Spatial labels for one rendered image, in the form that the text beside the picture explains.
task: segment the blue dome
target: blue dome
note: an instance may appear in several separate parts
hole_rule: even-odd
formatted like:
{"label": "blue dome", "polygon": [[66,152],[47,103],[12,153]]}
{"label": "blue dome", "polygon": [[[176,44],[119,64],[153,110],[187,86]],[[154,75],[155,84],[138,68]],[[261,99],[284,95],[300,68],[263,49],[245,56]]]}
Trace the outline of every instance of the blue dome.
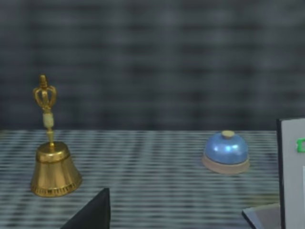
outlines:
{"label": "blue dome", "polygon": [[214,162],[235,165],[248,159],[248,145],[233,131],[222,131],[208,139],[204,153]]}

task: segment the table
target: table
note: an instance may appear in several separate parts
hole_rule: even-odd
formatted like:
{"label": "table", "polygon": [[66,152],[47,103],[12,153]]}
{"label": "table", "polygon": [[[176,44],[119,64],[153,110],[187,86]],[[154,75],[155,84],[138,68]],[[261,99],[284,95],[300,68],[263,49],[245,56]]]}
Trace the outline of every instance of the table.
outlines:
{"label": "table", "polygon": [[75,192],[41,198],[30,192],[35,150],[45,132],[0,133],[0,228],[59,229],[104,187],[112,229],[248,229],[244,208],[278,201],[276,132],[240,131],[251,168],[235,176],[203,167],[215,131],[59,130],[83,176]]}

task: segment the golden bell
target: golden bell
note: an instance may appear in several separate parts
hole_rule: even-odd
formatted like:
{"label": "golden bell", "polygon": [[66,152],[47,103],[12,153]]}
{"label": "golden bell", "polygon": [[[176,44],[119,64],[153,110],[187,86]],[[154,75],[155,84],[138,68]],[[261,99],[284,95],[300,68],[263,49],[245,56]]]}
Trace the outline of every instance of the golden bell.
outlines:
{"label": "golden bell", "polygon": [[63,142],[53,141],[54,125],[51,107],[56,100],[56,90],[48,86],[46,77],[41,76],[40,87],[35,88],[34,98],[43,109],[43,123],[47,128],[49,142],[42,144],[36,151],[36,164],[31,191],[41,197],[59,197],[73,192],[81,185],[81,175],[74,166],[69,149]]}

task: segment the ornate bell handle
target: ornate bell handle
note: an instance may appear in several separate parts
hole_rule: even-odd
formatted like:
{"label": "ornate bell handle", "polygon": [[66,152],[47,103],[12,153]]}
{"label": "ornate bell handle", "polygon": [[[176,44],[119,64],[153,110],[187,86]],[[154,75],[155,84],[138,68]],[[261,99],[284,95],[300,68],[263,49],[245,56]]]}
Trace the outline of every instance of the ornate bell handle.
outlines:
{"label": "ornate bell handle", "polygon": [[47,136],[50,142],[50,146],[54,147],[54,141],[53,141],[54,133],[52,130],[54,126],[54,118],[51,108],[56,102],[56,95],[57,95],[56,89],[55,87],[48,85],[48,81],[45,75],[41,75],[40,85],[39,87],[33,90],[33,95],[37,104],[43,110],[43,125],[45,128],[47,128]]}

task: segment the green logo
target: green logo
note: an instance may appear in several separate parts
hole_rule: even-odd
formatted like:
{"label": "green logo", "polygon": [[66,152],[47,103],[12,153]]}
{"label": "green logo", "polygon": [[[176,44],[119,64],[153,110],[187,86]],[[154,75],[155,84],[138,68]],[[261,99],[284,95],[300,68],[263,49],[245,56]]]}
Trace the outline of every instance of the green logo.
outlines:
{"label": "green logo", "polygon": [[303,142],[305,142],[305,138],[300,138],[296,141],[296,150],[298,153],[305,153],[305,147],[303,147]]}

